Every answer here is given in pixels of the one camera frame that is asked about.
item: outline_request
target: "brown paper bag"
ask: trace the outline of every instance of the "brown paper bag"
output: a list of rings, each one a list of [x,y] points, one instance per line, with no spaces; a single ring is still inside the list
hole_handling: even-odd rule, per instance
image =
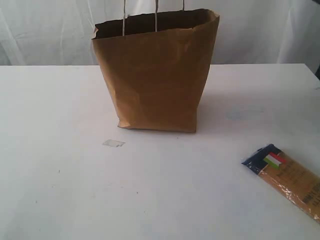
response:
[[[206,9],[95,25],[93,48],[118,127],[196,131],[218,25],[219,15]]]

